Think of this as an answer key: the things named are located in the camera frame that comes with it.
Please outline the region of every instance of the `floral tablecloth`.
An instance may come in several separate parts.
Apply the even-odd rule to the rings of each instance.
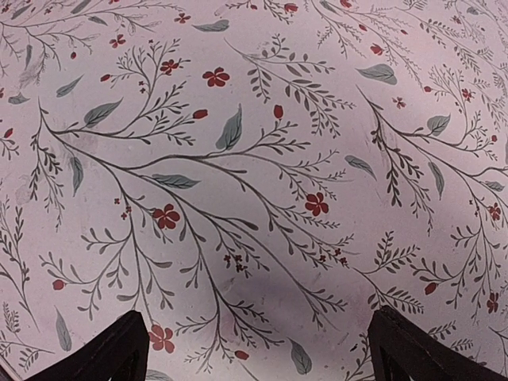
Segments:
[[[504,0],[1,0],[0,355],[373,380],[390,305],[508,373]]]

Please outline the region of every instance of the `small red berry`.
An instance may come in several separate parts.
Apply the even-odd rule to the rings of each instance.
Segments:
[[[245,353],[244,351],[235,351],[235,356],[240,360],[248,359],[248,353]]]
[[[66,283],[62,279],[57,279],[53,282],[53,290],[60,291],[65,287]]]

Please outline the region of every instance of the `small leaf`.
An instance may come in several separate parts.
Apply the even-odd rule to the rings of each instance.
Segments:
[[[434,175],[434,178],[436,179],[437,193],[439,193],[439,199],[441,200],[443,189],[445,188],[445,178],[441,173],[441,169],[439,169],[439,167],[432,161],[429,161],[429,168],[432,174]]]
[[[115,111],[115,109],[120,105],[121,101],[120,99],[118,102],[115,103],[106,103],[104,105],[100,105],[95,107],[94,109],[87,112],[87,115],[85,115],[84,121],[85,121],[85,127],[91,128],[95,125],[98,125],[101,121],[106,119]]]
[[[154,371],[153,369],[148,369],[146,371],[146,381],[173,381],[168,375],[161,371]]]
[[[72,186],[74,188],[74,196],[76,196],[76,192],[83,181],[83,165],[81,161],[75,156],[73,156],[70,160],[71,168],[72,168]]]
[[[356,69],[363,77],[384,82],[389,85],[397,84],[394,69],[384,63],[368,67],[367,69]]]
[[[27,6],[24,6],[23,8],[20,8],[19,10],[17,10],[16,12],[14,12],[14,13],[13,13],[13,16],[12,16],[10,19],[11,19],[11,20],[14,20],[14,19],[16,19],[16,18],[20,17],[20,16],[21,16],[21,14],[22,14],[23,12],[25,12],[25,11],[26,11],[28,8],[30,8],[31,6],[32,6],[32,4],[29,4],[29,5],[27,5]]]
[[[33,50],[32,45],[30,44],[26,45],[25,69],[29,66],[30,60],[32,59],[32,50]]]
[[[497,181],[486,181],[485,185],[487,185],[489,188],[491,188],[493,191],[501,192],[503,189],[505,189],[504,185],[501,185]]]
[[[11,105],[20,105],[22,103],[25,103],[26,101],[29,101],[29,98],[25,98],[22,93],[19,93],[15,97],[10,97],[7,101]]]
[[[81,12],[82,10],[85,9],[85,7],[90,4],[92,0],[83,0],[82,2],[80,2],[72,11],[71,13],[72,14],[77,14],[79,12]]]
[[[362,171],[366,171],[370,176],[372,176],[374,179],[377,180],[371,166],[365,163],[362,159],[358,159],[353,155],[347,155],[345,157],[345,160],[348,162],[350,166],[361,169]]]
[[[289,339],[289,341],[292,345],[291,359],[294,362],[296,371],[300,375],[306,375],[312,370],[312,360],[299,343],[292,341],[291,339]]]
[[[56,333],[58,334],[60,347],[62,347],[65,352],[70,352],[72,349],[71,334],[69,333],[65,320],[58,309],[56,309]]]
[[[213,24],[192,25],[202,32],[224,32],[229,28],[229,20],[219,20]]]
[[[68,85],[62,86],[60,89],[58,89],[56,91],[56,97],[57,98],[62,98],[65,95],[69,94],[71,91],[73,91],[74,88],[76,87],[76,85],[78,84],[78,82],[81,80],[82,77],[83,76],[81,75],[81,77],[75,79],[74,81],[72,81]]]
[[[450,122],[450,115],[447,117],[443,115],[437,115],[435,117],[431,117],[427,121],[427,127],[429,127],[430,132],[435,136],[439,136],[448,126]]]
[[[189,189],[199,183],[197,180],[191,180],[184,175],[152,175],[153,179],[169,188]]]
[[[89,17],[88,21],[92,21],[92,22],[95,22],[96,24],[102,24],[102,25],[107,26],[107,23],[104,20],[102,20],[100,17],[97,17],[97,16]]]
[[[215,143],[217,149],[229,150],[235,146],[241,137],[241,105],[238,111],[224,125],[221,137]]]

